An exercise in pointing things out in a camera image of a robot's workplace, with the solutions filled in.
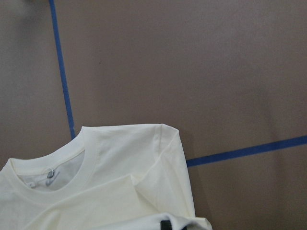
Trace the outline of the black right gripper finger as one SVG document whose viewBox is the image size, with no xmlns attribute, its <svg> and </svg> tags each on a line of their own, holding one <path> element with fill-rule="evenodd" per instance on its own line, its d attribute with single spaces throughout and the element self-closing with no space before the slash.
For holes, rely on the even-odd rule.
<svg viewBox="0 0 307 230">
<path fill-rule="evenodd" d="M 160 229 L 161 230 L 172 230 L 172 224 L 169 220 L 160 221 Z"/>
</svg>

